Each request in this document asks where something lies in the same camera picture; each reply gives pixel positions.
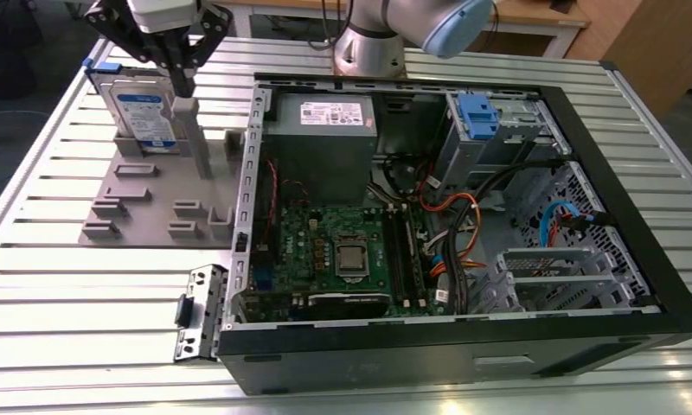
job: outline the power supply label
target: power supply label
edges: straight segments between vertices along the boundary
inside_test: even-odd
[[[301,125],[364,125],[361,104],[346,102],[304,102]]]
[[[160,150],[174,145],[174,133],[169,120],[161,115],[164,100],[157,95],[118,94],[125,123],[133,136],[146,147]]]

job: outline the green circuit board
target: green circuit board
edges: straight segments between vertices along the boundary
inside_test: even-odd
[[[282,208],[273,291],[389,294],[380,217],[378,208]],[[350,259],[341,252],[350,252]],[[338,256],[352,264],[338,268]]]
[[[296,321],[309,296],[329,293],[389,296],[385,317],[441,313],[429,300],[433,290],[422,284],[417,256],[400,264],[388,258],[390,252],[394,255],[396,241],[386,240],[385,233],[392,232],[394,238],[406,226],[405,216],[390,226],[382,223],[385,217],[377,207],[282,207],[277,259],[270,267],[253,268],[256,291],[246,302],[252,321]],[[409,266],[414,281],[400,279],[389,264]]]

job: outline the cpu socket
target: cpu socket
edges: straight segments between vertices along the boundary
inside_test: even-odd
[[[364,238],[336,239],[336,275],[348,283],[369,277],[369,253]]]

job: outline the slotted metal table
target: slotted metal table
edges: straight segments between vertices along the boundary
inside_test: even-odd
[[[140,65],[106,41],[89,56]],[[410,78],[564,88],[692,291],[692,167],[620,74],[596,62],[490,54],[440,61],[409,50],[405,61]],[[196,77],[208,139],[244,129],[253,72],[326,74],[329,63],[301,42],[226,39]],[[186,272],[229,257],[77,246],[114,131],[78,73],[0,198],[0,411],[692,413],[692,341],[572,378],[278,397],[246,397],[222,366],[173,366]]]

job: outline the blue drive bay latch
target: blue drive bay latch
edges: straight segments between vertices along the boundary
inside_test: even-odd
[[[484,95],[460,93],[457,95],[458,115],[464,119],[468,136],[473,140],[490,140],[497,133],[500,121],[497,110]]]

